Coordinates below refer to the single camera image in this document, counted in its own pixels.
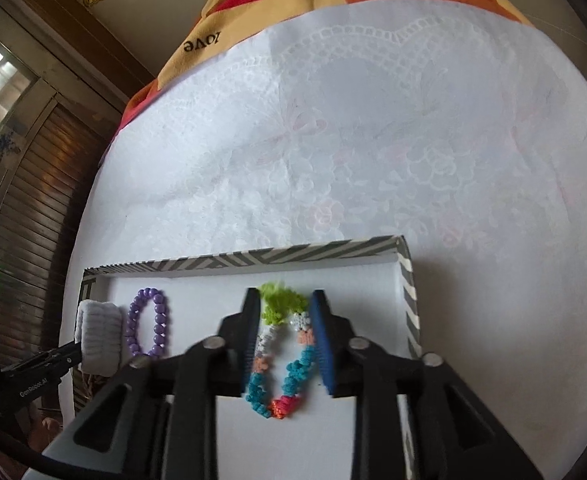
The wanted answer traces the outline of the white scrunchie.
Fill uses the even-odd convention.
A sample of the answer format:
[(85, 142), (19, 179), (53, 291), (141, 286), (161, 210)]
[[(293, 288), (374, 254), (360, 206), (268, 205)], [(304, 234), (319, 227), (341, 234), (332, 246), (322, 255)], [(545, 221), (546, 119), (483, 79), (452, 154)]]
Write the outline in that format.
[(111, 302), (82, 300), (77, 308), (74, 341), (80, 344), (83, 374), (114, 376), (122, 353), (122, 311)]

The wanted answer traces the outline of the white lace tablecloth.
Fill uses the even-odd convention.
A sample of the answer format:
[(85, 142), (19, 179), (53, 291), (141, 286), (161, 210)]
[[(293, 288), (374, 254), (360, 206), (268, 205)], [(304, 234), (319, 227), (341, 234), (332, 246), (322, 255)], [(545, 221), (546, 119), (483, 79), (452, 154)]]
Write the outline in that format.
[(587, 82), (543, 32), (439, 0), (293, 18), (171, 84), (109, 148), (70, 261), (401, 235), (423, 348), (548, 479), (587, 445)]

